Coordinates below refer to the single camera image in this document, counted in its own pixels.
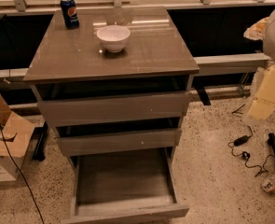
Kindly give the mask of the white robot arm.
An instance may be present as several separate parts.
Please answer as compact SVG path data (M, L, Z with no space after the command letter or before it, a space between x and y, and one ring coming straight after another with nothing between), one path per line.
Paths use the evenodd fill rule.
M250 40L262 40L263 52L272 61L264 71L248 109L250 118L267 119L275 110L275 9L268 17L247 28L243 36Z

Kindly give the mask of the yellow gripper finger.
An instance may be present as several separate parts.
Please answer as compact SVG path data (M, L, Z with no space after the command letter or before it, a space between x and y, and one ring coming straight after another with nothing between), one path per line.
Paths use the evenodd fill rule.
M275 64L263 72L263 77L248 110L252 119L267 119L275 110Z

